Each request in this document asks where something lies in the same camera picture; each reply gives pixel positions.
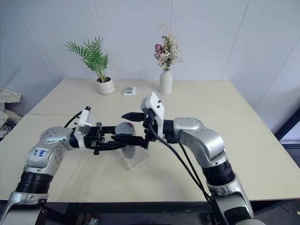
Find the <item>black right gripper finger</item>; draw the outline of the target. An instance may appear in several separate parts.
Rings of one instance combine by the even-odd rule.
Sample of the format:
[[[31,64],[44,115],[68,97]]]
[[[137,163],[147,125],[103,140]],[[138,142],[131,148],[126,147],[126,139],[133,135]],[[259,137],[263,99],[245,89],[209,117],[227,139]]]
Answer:
[[[145,120],[145,114],[142,112],[128,112],[121,116],[121,118],[133,121],[133,122],[141,122]]]
[[[144,147],[144,139],[141,136],[134,136],[129,134],[118,134],[118,135],[112,135],[111,138],[114,141],[125,145]]]

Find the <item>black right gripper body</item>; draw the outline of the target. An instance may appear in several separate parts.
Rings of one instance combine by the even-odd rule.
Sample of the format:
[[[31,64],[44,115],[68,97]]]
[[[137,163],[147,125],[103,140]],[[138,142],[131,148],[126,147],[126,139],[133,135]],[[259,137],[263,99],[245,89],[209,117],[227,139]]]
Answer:
[[[149,142],[155,142],[156,137],[153,134],[155,129],[153,127],[155,123],[155,114],[152,109],[148,110],[148,113],[146,114],[146,117],[143,122],[144,132],[145,132],[145,149],[148,150],[149,148]]]

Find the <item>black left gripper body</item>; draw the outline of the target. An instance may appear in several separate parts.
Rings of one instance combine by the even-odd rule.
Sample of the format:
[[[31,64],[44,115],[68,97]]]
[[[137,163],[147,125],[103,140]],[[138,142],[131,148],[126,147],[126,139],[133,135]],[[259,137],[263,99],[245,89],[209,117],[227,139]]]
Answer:
[[[105,139],[101,128],[102,123],[97,122],[96,126],[91,127],[88,134],[84,137],[85,148],[93,150],[94,155],[100,155],[100,144]]]

